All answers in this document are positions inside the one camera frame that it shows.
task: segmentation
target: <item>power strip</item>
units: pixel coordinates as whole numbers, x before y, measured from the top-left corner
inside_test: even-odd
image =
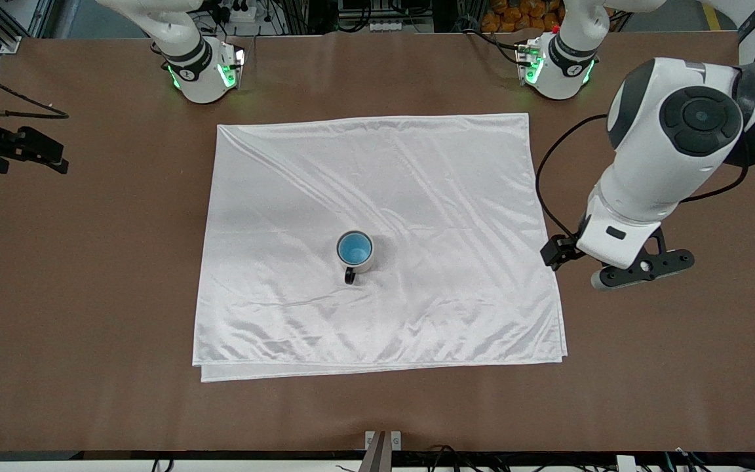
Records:
[[[369,31],[372,33],[383,33],[384,31],[400,31],[404,25],[399,21],[378,21],[376,23],[369,23]]]

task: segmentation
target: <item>orange object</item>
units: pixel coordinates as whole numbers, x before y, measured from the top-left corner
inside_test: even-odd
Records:
[[[509,7],[509,0],[491,0],[491,9],[499,14],[505,12]]]
[[[520,31],[524,28],[528,28],[530,26],[530,17],[528,15],[524,15],[518,19],[518,23],[514,25],[515,31]]]
[[[500,15],[495,15],[491,12],[486,13],[486,15],[482,17],[480,30],[482,30],[483,33],[497,33],[497,31],[500,30]]]
[[[546,13],[546,3],[543,0],[521,0],[520,12],[524,16],[541,18]]]
[[[503,21],[507,23],[516,23],[521,16],[522,15],[518,7],[509,7],[503,13]]]
[[[555,13],[546,13],[546,15],[543,15],[543,31],[552,31],[556,27],[560,27],[560,24]]]

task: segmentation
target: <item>metal bracket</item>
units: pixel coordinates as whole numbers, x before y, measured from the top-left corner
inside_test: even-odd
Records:
[[[374,431],[366,431],[366,445],[364,448],[368,449],[369,444],[372,443],[372,439],[375,437]],[[390,442],[392,443],[392,450],[393,451],[399,451],[401,450],[401,432],[400,431],[393,431],[389,435]]]
[[[392,472],[392,451],[395,448],[395,433],[398,433],[398,445],[401,445],[401,433],[393,431],[391,436],[385,431],[375,433],[366,431],[366,455],[357,472]]]
[[[16,54],[22,39],[30,36],[17,20],[0,7],[0,54]]]
[[[520,84],[535,83],[540,68],[543,67],[543,53],[540,50],[540,38],[530,39],[525,45],[518,45],[515,51],[518,62],[528,62],[529,66],[518,66]]]
[[[657,253],[650,254],[642,248],[631,267],[619,269],[605,265],[593,274],[590,283],[597,290],[613,290],[642,282],[655,281],[669,275],[680,274],[695,263],[695,257],[688,250],[666,250],[663,230],[657,228],[651,238],[657,240]]]
[[[540,250],[543,263],[553,271],[558,271],[564,262],[581,259],[585,253],[579,251],[575,243],[576,238],[555,234]]]

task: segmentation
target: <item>black bracket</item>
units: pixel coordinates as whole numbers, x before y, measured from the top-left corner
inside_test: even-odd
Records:
[[[627,269],[619,269],[605,264],[605,267],[593,275],[593,286],[599,290],[611,290],[640,282],[650,282],[675,275],[689,269],[695,263],[695,257],[688,250],[666,250],[663,230],[657,228],[649,239],[657,241],[656,254],[650,254],[643,247],[637,259]]]
[[[576,240],[578,240],[578,236],[570,238],[563,234],[555,234],[555,236],[549,238],[549,241],[540,250],[543,263],[547,267],[551,267],[553,271],[558,271],[558,268],[564,262],[583,257],[585,253],[575,247]]]
[[[8,173],[7,159],[36,162],[60,174],[69,171],[69,162],[63,159],[63,144],[28,126],[16,132],[0,128],[0,174]]]

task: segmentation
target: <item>mug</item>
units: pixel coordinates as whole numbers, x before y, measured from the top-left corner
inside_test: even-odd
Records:
[[[354,274],[362,274],[372,268],[374,243],[369,235],[352,230],[339,236],[336,241],[336,256],[345,267],[345,283],[354,283]]]

